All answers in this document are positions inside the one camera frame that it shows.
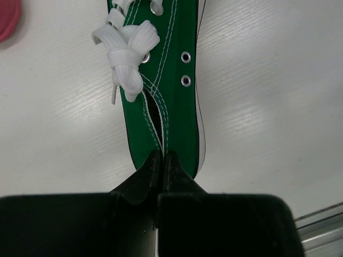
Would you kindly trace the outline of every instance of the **shoelace bow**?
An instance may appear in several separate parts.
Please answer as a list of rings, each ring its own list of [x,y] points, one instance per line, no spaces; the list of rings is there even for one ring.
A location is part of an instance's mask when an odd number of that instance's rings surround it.
[[[95,44],[107,48],[113,81],[112,103],[115,103],[117,87],[122,86],[128,102],[134,102],[143,91],[139,66],[144,57],[157,46],[160,38],[150,21],[140,26],[124,26],[129,7],[135,0],[113,0],[106,24],[92,33]],[[162,9],[162,0],[152,0],[157,11]]]

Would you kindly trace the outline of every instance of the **shoe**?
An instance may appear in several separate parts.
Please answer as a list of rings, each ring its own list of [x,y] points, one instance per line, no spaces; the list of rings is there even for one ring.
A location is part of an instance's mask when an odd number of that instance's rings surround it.
[[[92,39],[108,49],[112,102],[120,86],[136,169],[153,150],[174,151],[195,178],[205,158],[195,78],[205,0],[109,0],[108,6],[106,24]]]
[[[15,30],[20,17],[20,0],[0,0],[0,42]]]

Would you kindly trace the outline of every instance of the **white table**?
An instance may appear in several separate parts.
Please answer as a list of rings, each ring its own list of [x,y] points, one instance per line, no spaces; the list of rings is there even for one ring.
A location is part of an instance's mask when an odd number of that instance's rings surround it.
[[[134,172],[106,0],[23,0],[0,44],[0,195],[105,192]],[[207,0],[198,90],[209,192],[271,193],[295,217],[343,200],[343,1]]]

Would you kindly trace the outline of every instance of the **pink round object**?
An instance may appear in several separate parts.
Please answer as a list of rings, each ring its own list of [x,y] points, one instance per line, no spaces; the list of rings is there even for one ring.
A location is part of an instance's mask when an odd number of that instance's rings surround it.
[[[0,0],[0,42],[15,30],[20,11],[20,0]]]

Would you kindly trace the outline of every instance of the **shoelace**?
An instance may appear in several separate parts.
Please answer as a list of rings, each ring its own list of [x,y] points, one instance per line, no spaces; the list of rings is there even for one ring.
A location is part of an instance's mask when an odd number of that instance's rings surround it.
[[[128,102],[134,102],[143,91],[143,80],[139,66],[157,46],[160,38],[150,21],[140,26],[124,26],[129,7],[135,0],[112,0],[112,8],[106,24],[92,33],[95,44],[103,43],[107,48],[113,81],[112,104],[115,104],[117,87],[125,91]],[[163,0],[152,0],[151,10],[156,15],[163,12]]]

